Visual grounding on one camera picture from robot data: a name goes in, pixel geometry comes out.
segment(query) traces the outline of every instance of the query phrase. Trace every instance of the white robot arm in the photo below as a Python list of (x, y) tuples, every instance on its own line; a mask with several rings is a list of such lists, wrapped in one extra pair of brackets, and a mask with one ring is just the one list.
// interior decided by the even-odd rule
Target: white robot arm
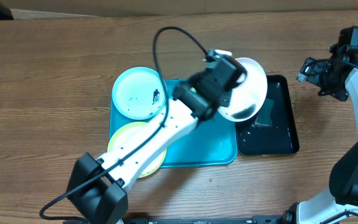
[(247, 70), (228, 54), (220, 53), (211, 49), (206, 56), (206, 69), (177, 85), (166, 107), (146, 127), (126, 139), (118, 153), (106, 152), (96, 160), (85, 154), (77, 160), (68, 184), (69, 192), (95, 174), (108, 171), (104, 176), (109, 183), (98, 179), (88, 188), (75, 190), (68, 196), (87, 220), (116, 223), (126, 213), (126, 192), (141, 171), (171, 143), (200, 122), (211, 119), (220, 106), (229, 106), (231, 90), (240, 85), (240, 77), (246, 78)]
[[(354, 68), (352, 70), (345, 81), (345, 85), (353, 103), (358, 140), (358, 69)], [(358, 213), (358, 206), (337, 204), (329, 188), (326, 188), (312, 199), (299, 203), (296, 222), (301, 224), (322, 223), (346, 210)], [(342, 216), (330, 223), (336, 223), (343, 218), (346, 218), (346, 216)]]
[[(306, 59), (297, 79), (321, 87), (320, 96), (331, 95), (341, 101), (350, 96), (358, 140), (358, 27), (342, 30), (330, 52), (333, 56), (328, 60)], [(336, 223), (346, 218), (341, 215), (346, 211), (358, 213), (358, 142), (334, 166), (329, 188), (295, 206), (296, 223), (302, 224)]]

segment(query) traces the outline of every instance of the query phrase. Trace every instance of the white bowl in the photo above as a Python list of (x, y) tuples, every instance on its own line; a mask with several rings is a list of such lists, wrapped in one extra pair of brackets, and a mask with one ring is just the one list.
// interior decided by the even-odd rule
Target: white bowl
[(267, 94), (267, 77), (262, 66), (251, 58), (236, 59), (247, 70), (239, 78), (242, 83), (232, 91), (229, 107), (219, 107), (219, 113), (230, 121), (245, 121), (262, 107)]

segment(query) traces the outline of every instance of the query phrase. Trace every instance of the blue tray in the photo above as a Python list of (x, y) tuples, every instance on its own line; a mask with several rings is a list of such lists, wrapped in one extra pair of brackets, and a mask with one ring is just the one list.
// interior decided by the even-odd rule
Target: blue tray
[[(180, 81), (165, 81), (170, 96)], [(119, 128), (134, 121), (120, 114), (111, 100), (110, 138)], [(216, 113), (213, 119), (201, 123), (190, 134), (175, 141), (168, 148), (161, 168), (224, 165), (231, 163), (236, 156), (235, 124)]]

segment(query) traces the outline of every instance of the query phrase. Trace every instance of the wooden table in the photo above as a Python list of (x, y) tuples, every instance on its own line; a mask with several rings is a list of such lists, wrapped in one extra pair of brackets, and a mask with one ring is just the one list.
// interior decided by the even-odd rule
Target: wooden table
[[(238, 218), (281, 214), (308, 200), (328, 186), (356, 127), (350, 100), (318, 97), (318, 88), (295, 77), (305, 58), (329, 57), (339, 31), (353, 25), (358, 11), (0, 21), (0, 223), (49, 223), (39, 219), (40, 208), (65, 191), (76, 158), (106, 150), (114, 81), (128, 68), (154, 67), (152, 38), (163, 26), (284, 75), (301, 148), (292, 156), (238, 155), (228, 166), (160, 170), (137, 181), (129, 212)], [(200, 50), (175, 31), (161, 36), (158, 49), (165, 78), (204, 67)], [(66, 200), (48, 214), (78, 212)]]

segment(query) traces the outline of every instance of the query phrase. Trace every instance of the wire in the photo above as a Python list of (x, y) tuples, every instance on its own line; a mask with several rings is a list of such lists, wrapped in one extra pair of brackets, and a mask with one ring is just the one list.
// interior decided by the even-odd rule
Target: wire
[(78, 190), (81, 190), (82, 188), (86, 187), (87, 185), (92, 184), (94, 181), (104, 177), (106, 174), (108, 174), (110, 171), (112, 171), (114, 168), (116, 168), (119, 164), (122, 164), (126, 159), (130, 158), (139, 149), (141, 149), (143, 146), (145, 146), (164, 127), (164, 124), (165, 124), (165, 122), (166, 122), (166, 120), (168, 118), (169, 99), (168, 99), (168, 90), (167, 90), (167, 87), (165, 86), (165, 83), (164, 83), (164, 81), (162, 79), (162, 72), (161, 72), (161, 68), (160, 68), (160, 65), (159, 65), (158, 59), (157, 59), (157, 40), (158, 40), (159, 35), (165, 30), (177, 30), (177, 31), (180, 31), (180, 32), (184, 33), (204, 52), (205, 55), (208, 54), (207, 51), (205, 50), (205, 48), (191, 34), (189, 34), (187, 31), (185, 31), (185, 30), (183, 30), (183, 29), (181, 29), (179, 27), (173, 27), (173, 26), (163, 27), (160, 30), (158, 30), (157, 33), (154, 35), (152, 51), (153, 51), (153, 59), (154, 59), (155, 69), (157, 70), (158, 76), (160, 78), (161, 85), (163, 86), (164, 98), (166, 99), (165, 103), (166, 103), (166, 106), (167, 106), (167, 109), (165, 111), (165, 116), (164, 116), (162, 122), (160, 123), (160, 126), (144, 142), (142, 142), (142, 144), (137, 146), (134, 150), (132, 150), (130, 153), (128, 153), (122, 159), (119, 159), (111, 167), (107, 168), (106, 170), (104, 170), (100, 174), (90, 178), (86, 182), (83, 182), (82, 184), (80, 184), (79, 186), (75, 187), (74, 189), (67, 191), (66, 193), (62, 194), (61, 196), (53, 199), (51, 202), (46, 204), (40, 210), (39, 215), (40, 215), (41, 218), (43, 218), (45, 220), (78, 220), (78, 221), (81, 221), (81, 222), (84, 222), (84, 223), (89, 223), (89, 221), (87, 219), (82, 218), (82, 217), (50, 217), (50, 216), (44, 215), (44, 213), (48, 208), (50, 208), (51, 206), (55, 205), (56, 203), (58, 203), (59, 201), (63, 200), (64, 198), (67, 198), (67, 197), (71, 196), (73, 193), (77, 192)]
[(354, 215), (355, 217), (358, 217), (358, 213), (356, 213), (356, 212), (344, 211), (344, 212), (341, 212), (341, 213), (339, 213), (339, 214), (337, 214), (337, 215), (335, 215), (335, 216), (333, 216), (331, 218), (328, 218), (327, 220), (321, 222), (320, 224), (328, 224), (330, 222), (333, 222), (333, 221), (337, 220), (338, 218), (343, 217), (344, 215), (347, 216), (347, 217), (349, 217), (349, 215)]
[(358, 69), (358, 66), (357, 66), (357, 65), (355, 65), (355, 64), (353, 64), (353, 63), (350, 63), (350, 62), (345, 62), (345, 61), (343, 61), (343, 60), (336, 60), (336, 59), (319, 59), (319, 60), (315, 60), (315, 61), (313, 61), (313, 62), (310, 62), (310, 63), (306, 64), (306, 65), (303, 67), (301, 73), (304, 74), (304, 75), (306, 75), (306, 76), (315, 76), (315, 75), (320, 75), (320, 74), (322, 74), (322, 73), (317, 73), (317, 74), (307, 74), (307, 73), (305, 73), (305, 71), (306, 71), (306, 69), (307, 69), (308, 67), (310, 67), (311, 65), (315, 65), (315, 64), (317, 64), (317, 63), (320, 63), (320, 62), (341, 63), (341, 64), (348, 65), (348, 66), (351, 66), (351, 67), (353, 67), (353, 68)]

